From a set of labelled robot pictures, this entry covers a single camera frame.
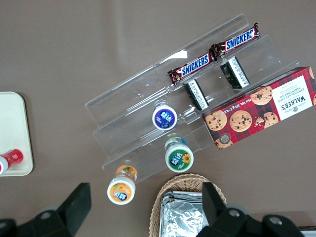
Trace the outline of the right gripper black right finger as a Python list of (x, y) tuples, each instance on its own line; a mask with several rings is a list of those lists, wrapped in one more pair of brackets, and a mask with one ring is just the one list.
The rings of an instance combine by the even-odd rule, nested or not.
[(228, 208), (211, 182), (202, 185), (202, 207), (208, 226), (199, 237), (262, 237), (261, 222), (238, 208)]

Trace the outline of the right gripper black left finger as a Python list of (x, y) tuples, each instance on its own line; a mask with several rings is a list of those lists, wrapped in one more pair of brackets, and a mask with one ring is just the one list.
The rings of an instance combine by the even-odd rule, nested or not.
[(80, 183), (55, 210), (45, 210), (17, 229), (18, 237), (74, 237), (91, 210), (89, 183)]

